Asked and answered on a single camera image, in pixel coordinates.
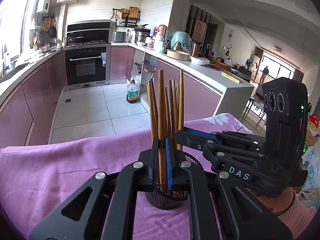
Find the right hand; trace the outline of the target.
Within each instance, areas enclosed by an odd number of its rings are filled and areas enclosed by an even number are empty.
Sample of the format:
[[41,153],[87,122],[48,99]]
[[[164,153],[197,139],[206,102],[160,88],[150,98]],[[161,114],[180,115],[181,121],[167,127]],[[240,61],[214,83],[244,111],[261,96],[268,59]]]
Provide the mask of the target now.
[[280,196],[274,198],[258,196],[250,189],[248,191],[275,215],[281,215],[286,212],[295,201],[295,193],[291,187],[287,187]]

